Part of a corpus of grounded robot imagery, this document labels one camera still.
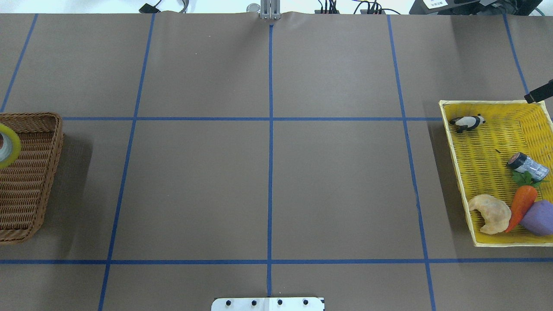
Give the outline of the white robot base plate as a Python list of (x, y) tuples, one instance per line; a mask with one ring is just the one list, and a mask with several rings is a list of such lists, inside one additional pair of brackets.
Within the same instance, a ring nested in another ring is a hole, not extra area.
[(318, 297), (260, 297), (217, 298), (212, 311), (324, 311), (323, 298)]

